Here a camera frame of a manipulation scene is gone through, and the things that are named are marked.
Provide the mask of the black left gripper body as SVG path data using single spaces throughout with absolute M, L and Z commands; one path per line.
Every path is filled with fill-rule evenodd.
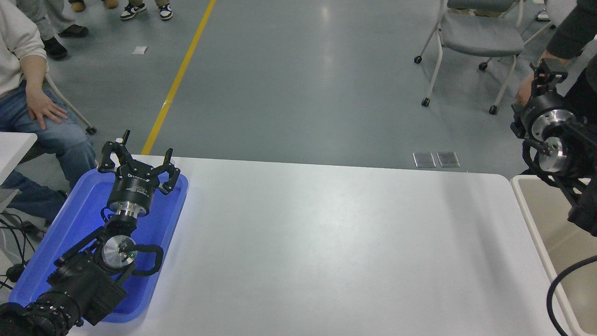
M 158 177 L 156 176 L 148 178 L 128 171 L 116 172 L 107 206 L 115 212 L 120 204 L 128 202 L 135 204 L 143 212 L 149 212 L 157 187 Z

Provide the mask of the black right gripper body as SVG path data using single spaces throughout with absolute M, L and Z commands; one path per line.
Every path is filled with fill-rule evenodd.
M 546 137 L 548 129 L 567 121 L 565 100 L 554 91 L 528 101 L 521 121 L 529 137 Z

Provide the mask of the booted person's right hand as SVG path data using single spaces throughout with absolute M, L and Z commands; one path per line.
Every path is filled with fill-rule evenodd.
M 532 83 L 535 78 L 535 73 L 528 74 L 520 83 L 520 87 L 514 98 L 514 104 L 525 106 L 531 96 Z

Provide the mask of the person's hand on thigh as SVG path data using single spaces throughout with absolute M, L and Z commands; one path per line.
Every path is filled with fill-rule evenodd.
M 68 119 L 68 113 L 60 108 L 42 89 L 25 88 L 26 107 L 32 121 L 38 121 L 42 130 L 47 128 L 46 119 L 61 124 Z

